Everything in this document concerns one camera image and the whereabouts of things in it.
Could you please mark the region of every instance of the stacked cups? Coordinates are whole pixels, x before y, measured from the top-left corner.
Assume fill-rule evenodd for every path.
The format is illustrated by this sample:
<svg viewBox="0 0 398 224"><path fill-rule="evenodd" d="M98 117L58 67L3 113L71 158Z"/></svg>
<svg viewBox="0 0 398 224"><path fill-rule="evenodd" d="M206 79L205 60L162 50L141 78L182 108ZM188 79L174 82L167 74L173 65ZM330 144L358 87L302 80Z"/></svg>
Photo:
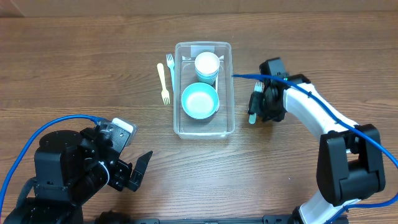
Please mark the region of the stacked cups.
<svg viewBox="0 0 398 224"><path fill-rule="evenodd" d="M195 59L195 70L198 80L209 85L216 81L220 60L217 55L211 52L203 52Z"/></svg>

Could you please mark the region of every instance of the light blue bowl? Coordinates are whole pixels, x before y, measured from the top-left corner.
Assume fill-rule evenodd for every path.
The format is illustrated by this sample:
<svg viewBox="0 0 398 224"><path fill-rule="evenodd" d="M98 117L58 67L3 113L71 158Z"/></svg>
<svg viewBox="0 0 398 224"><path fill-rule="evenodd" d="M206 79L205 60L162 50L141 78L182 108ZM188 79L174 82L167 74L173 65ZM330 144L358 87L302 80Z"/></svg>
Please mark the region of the light blue bowl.
<svg viewBox="0 0 398 224"><path fill-rule="evenodd" d="M183 110L195 119L210 117L216 112L219 103L216 90L206 83L189 85L181 96Z"/></svg>

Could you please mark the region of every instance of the fork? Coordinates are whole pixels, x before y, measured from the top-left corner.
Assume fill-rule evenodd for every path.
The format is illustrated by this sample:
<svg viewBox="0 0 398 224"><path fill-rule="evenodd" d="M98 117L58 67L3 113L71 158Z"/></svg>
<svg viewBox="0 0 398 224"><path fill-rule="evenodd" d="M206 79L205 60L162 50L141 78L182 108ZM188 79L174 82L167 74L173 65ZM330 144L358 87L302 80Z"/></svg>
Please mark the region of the fork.
<svg viewBox="0 0 398 224"><path fill-rule="evenodd" d="M166 62L167 62L167 66L170 69L170 74L172 76L172 86L173 86L173 91L174 91L174 59L173 59L172 54L166 55Z"/></svg>
<svg viewBox="0 0 398 224"><path fill-rule="evenodd" d="M261 82L256 82L256 84L254 85L254 91L257 92L262 92L262 83Z"/></svg>
<svg viewBox="0 0 398 224"><path fill-rule="evenodd" d="M254 91L256 92L262 92L262 83L261 82L256 82L256 84L254 85ZM249 123L250 124L254 124L256 122L256 118L257 118L257 114L250 114L249 115Z"/></svg>
<svg viewBox="0 0 398 224"><path fill-rule="evenodd" d="M164 67L162 63L157 64L157 72L159 73L160 82L162 83L162 99L164 105L170 104L169 91L166 89L166 82L164 80Z"/></svg>

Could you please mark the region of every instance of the clear plastic bin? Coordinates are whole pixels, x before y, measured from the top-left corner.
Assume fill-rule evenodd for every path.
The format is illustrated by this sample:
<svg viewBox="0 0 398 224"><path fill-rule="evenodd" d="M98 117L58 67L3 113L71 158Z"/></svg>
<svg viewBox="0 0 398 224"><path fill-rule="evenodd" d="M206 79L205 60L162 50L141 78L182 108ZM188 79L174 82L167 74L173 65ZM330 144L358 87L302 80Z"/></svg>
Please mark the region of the clear plastic bin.
<svg viewBox="0 0 398 224"><path fill-rule="evenodd" d="M202 52L212 52L220 58L218 97L220 108L207 119L189 117L181 105L184 89L199 82L195 58ZM226 42L182 42L175 46L174 131L182 139L224 139L235 130L235 104L232 50Z"/></svg>

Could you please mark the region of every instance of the wood grain surface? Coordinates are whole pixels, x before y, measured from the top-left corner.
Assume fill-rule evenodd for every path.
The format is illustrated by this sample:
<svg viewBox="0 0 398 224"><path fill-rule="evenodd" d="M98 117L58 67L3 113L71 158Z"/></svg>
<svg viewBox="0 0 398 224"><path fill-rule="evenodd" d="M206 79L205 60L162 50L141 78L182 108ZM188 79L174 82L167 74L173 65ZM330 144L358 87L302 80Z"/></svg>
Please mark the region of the wood grain surface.
<svg viewBox="0 0 398 224"><path fill-rule="evenodd" d="M396 0L0 0L7 16L138 16L252 12L398 11Z"/></svg>
<svg viewBox="0 0 398 224"><path fill-rule="evenodd" d="M248 124L253 81L234 80L236 130L227 141L184 141L173 131L156 64L178 42L213 40L233 48L235 73L258 72L282 57L305 74L347 117L372 123L398 156L398 13L268 13L204 16L0 19L0 181L41 125L66 114L123 117L140 130L121 156L154 155L141 188L105 187L84 205L87 220L103 211L134 218L232 218L291 213L317 190L318 143L299 120ZM170 75L166 83L171 90ZM67 121L46 131L92 126ZM7 190L2 221L35 175L33 143ZM397 171L384 158L385 191ZM398 206L352 210L351 223L396 223Z"/></svg>

